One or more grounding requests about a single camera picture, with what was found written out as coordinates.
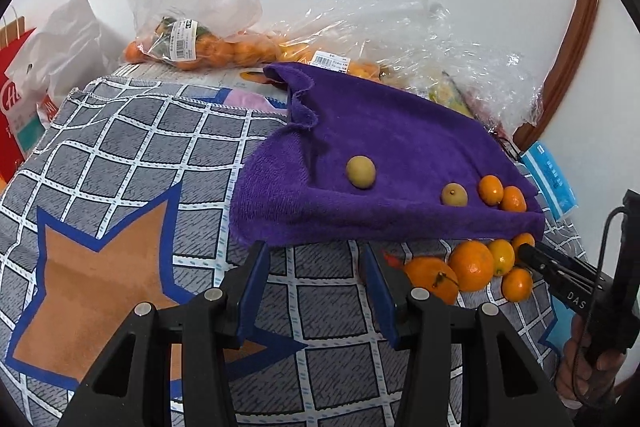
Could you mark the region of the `right hand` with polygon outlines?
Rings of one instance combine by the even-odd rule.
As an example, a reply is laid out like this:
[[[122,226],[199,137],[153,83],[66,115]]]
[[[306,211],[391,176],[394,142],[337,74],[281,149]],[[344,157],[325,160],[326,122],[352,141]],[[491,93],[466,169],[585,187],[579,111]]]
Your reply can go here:
[[[576,391],[589,402],[611,401],[617,373],[626,361],[625,353],[606,351],[595,366],[590,365],[582,350],[590,345],[590,337],[584,332],[584,321],[579,315],[572,320],[570,339],[563,347],[562,362],[555,376],[555,388],[559,397],[570,409],[579,409]]]

